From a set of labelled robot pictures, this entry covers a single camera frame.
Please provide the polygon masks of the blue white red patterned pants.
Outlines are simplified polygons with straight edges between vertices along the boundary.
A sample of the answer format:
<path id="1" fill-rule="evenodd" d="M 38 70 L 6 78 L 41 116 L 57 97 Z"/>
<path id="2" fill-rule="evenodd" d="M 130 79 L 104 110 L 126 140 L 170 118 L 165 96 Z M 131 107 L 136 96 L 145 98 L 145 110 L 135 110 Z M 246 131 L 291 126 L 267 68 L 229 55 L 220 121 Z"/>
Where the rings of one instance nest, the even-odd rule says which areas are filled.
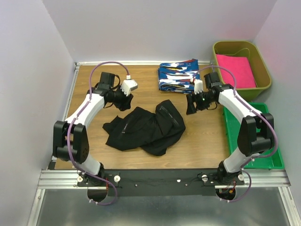
<path id="1" fill-rule="evenodd" d="M 197 59 L 175 63 L 161 63 L 158 69 L 158 89 L 189 94 L 194 91 L 191 79 L 200 80 Z"/>

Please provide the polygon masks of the black garment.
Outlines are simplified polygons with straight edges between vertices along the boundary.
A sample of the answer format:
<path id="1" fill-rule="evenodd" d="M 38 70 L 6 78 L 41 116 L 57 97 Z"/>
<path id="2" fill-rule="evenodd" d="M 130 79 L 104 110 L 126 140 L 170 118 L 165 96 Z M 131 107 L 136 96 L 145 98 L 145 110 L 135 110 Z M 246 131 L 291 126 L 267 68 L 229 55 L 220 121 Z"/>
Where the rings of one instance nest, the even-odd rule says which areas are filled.
<path id="1" fill-rule="evenodd" d="M 103 129 L 109 134 L 106 145 L 110 147 L 120 151 L 140 147 L 151 155 L 162 156 L 180 140 L 186 127 L 168 99 L 158 104 L 154 113 L 136 107 L 125 118 L 117 116 L 105 123 Z"/>

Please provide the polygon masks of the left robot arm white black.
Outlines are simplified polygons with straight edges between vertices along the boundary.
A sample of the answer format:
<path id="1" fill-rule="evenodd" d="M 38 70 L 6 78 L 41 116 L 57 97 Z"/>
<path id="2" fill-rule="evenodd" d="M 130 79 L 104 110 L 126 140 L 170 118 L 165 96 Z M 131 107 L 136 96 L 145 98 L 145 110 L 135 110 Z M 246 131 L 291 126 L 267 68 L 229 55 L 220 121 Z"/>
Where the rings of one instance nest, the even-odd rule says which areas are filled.
<path id="1" fill-rule="evenodd" d="M 103 164 L 89 153 L 87 128 L 107 103 L 112 103 L 120 111 L 130 109 L 133 98 L 131 92 L 138 87 L 130 75 L 114 85 L 117 77 L 112 73 L 101 73 L 99 82 L 87 91 L 80 107 L 66 120 L 54 124 L 53 156 L 71 161 L 94 186 L 101 185 L 106 179 Z"/>

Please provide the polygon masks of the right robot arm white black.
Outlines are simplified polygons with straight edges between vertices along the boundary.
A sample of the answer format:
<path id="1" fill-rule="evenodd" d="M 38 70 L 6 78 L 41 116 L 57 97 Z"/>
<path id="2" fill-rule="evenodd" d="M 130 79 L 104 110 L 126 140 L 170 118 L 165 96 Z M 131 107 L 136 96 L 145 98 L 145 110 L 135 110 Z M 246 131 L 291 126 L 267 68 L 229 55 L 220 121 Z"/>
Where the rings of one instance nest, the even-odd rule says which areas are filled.
<path id="1" fill-rule="evenodd" d="M 194 91 L 187 94 L 186 114 L 207 109 L 211 103 L 227 108 L 240 123 L 235 151 L 220 162 L 215 180 L 229 184 L 237 178 L 244 166 L 262 156 L 271 148 L 277 148 L 274 118 L 270 113 L 262 113 L 248 104 L 231 84 L 222 84 L 217 73 L 205 75 L 205 80 L 190 79 Z"/>

